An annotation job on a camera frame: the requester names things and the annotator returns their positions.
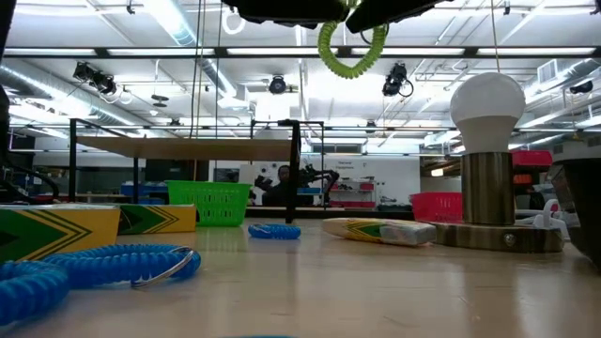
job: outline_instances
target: spotlight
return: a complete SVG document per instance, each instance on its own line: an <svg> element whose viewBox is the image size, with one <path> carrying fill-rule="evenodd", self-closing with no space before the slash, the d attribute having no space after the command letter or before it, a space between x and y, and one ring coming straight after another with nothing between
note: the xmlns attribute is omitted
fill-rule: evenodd
<svg viewBox="0 0 601 338"><path fill-rule="evenodd" d="M579 84L579 85L570 87L570 93L572 93L572 94L590 93L592 90L593 90L593 81L587 81L584 84Z"/></svg>
<svg viewBox="0 0 601 338"><path fill-rule="evenodd" d="M113 95L116 92L116 84L115 81L113 81L113 76L104 75L99 71L92 76L90 85L104 95Z"/></svg>
<svg viewBox="0 0 601 338"><path fill-rule="evenodd" d="M367 128L375 128L375 127L377 127L376 121L374 121L374 120L367 121L367 125L365 125L365 127L367 127ZM365 133L374 133L374 132L376 132L376 131L366 131Z"/></svg>
<svg viewBox="0 0 601 338"><path fill-rule="evenodd" d="M183 126L181 122L179 122L179 118L172 118L171 122L169 122L169 126Z"/></svg>
<svg viewBox="0 0 601 338"><path fill-rule="evenodd" d="M116 92L116 83L112 75L104 75L101 71L93 70L85 62L78 62L73 72L73 77L79 81L89 81L93 86L104 95L113 95Z"/></svg>
<svg viewBox="0 0 601 338"><path fill-rule="evenodd" d="M284 76L273 75L273 80L270 83L270 93L276 95L282 94L285 92L285 88Z"/></svg>
<svg viewBox="0 0 601 338"><path fill-rule="evenodd" d="M405 84L410 86L410 92L408 94L401 93L401 89ZM413 95L413 84L407 78L407 68L404 63L395 63L391 69L391 73L386 77L386 83L382 88L382 94L387 97L395 96L396 94L408 98Z"/></svg>
<svg viewBox="0 0 601 338"><path fill-rule="evenodd" d="M73 72L73 77L81 82L90 81L95 72L86 62L78 62Z"/></svg>

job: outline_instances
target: metal key ring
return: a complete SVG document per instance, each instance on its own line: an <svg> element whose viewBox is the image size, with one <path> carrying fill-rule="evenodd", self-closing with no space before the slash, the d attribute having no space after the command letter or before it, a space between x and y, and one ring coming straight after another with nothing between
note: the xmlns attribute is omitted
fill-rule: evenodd
<svg viewBox="0 0 601 338"><path fill-rule="evenodd" d="M175 248L175 249L169 251L169 253L181 253L181 252L186 252L186 251L189 251L188 254L186 254L186 256L184 256L184 258L181 261L179 261L179 263L175 264L169 270L161 273L160 275L158 275L156 277L152 277L146 281L131 282L131 287L134 289L140 289L143 287L148 287L148 286L152 286L154 284L158 284L158 283L166 280L167 278L171 277L174 273L183 269L186 266L186 264L188 264L192 260L192 257L194 256L194 250L192 250L192 248L182 246L182 247L178 247L178 248Z"/></svg>

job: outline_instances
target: fluorescent light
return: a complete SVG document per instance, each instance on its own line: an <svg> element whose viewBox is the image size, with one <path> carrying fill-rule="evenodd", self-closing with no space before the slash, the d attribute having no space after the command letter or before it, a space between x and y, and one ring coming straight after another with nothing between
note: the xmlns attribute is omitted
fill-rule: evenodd
<svg viewBox="0 0 601 338"><path fill-rule="evenodd" d="M6 48L4 54L90 56L96 55L96 51L89 48Z"/></svg>
<svg viewBox="0 0 601 338"><path fill-rule="evenodd" d="M113 56L194 56L196 53L200 55L201 49L198 52L195 48L143 48L143 49L109 49L108 53ZM215 55L215 50L212 48L202 49L202 55Z"/></svg>
<svg viewBox="0 0 601 338"><path fill-rule="evenodd" d="M540 145L540 144L543 144L543 143L547 143L547 142L549 142L551 140L554 140L554 139L556 139L558 137L562 137L562 136L561 135L549 136L549 137L545 137L543 139L540 139L540 140L537 140L537 141L534 141L534 142L530 142L530 144L531 145Z"/></svg>
<svg viewBox="0 0 601 338"><path fill-rule="evenodd" d="M196 44L194 31L184 17L181 5L172 0L146 0L144 9L154 17L179 46Z"/></svg>
<svg viewBox="0 0 601 338"><path fill-rule="evenodd" d="M592 54L594 48L499 48L499 55L525 55L525 54ZM481 48L478 55L494 55L494 48Z"/></svg>
<svg viewBox="0 0 601 338"><path fill-rule="evenodd" d="M444 170L435 169L435 170L432 170L431 174L432 174L432 177L441 177L441 176L444 176Z"/></svg>
<svg viewBox="0 0 601 338"><path fill-rule="evenodd" d="M544 129L544 128L519 128L521 132L569 132L574 131L573 129L565 130L565 129Z"/></svg>
<svg viewBox="0 0 601 338"><path fill-rule="evenodd" d="M369 48L353 48L353 54L367 54ZM382 51L382 55L461 55L465 52L463 48L386 48Z"/></svg>
<svg viewBox="0 0 601 338"><path fill-rule="evenodd" d="M317 48L228 48L232 55L319 55Z"/></svg>
<svg viewBox="0 0 601 338"><path fill-rule="evenodd" d="M35 132L40 132L49 136L53 136L53 137L58 137L58 138L62 138L62 139L68 139L69 137L60 132L60 131L55 131L55 130L51 130L48 128L42 128L42 129L35 129L35 128L28 128L31 131L35 131Z"/></svg>

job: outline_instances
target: person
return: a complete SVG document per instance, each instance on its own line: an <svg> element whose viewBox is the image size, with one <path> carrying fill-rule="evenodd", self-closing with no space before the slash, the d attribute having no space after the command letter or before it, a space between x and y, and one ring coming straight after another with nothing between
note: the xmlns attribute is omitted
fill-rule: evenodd
<svg viewBox="0 0 601 338"><path fill-rule="evenodd" d="M263 206L265 207L285 207L288 199L288 184L290 180L290 166L282 165L278 168L278 179L280 182L263 193ZM299 184L299 188L307 188L308 185ZM313 196L297 196L298 206L311 206Z"/></svg>

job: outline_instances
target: red plastic basket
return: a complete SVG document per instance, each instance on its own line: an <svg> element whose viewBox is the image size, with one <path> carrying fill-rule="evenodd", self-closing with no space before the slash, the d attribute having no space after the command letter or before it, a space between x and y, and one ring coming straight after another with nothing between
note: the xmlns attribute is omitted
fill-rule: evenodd
<svg viewBox="0 0 601 338"><path fill-rule="evenodd" d="M411 196L413 216L419 222L461 222L461 192L421 192Z"/></svg>
<svg viewBox="0 0 601 338"><path fill-rule="evenodd" d="M514 166L543 166L553 164L551 153L546 150L518 150L512 152Z"/></svg>

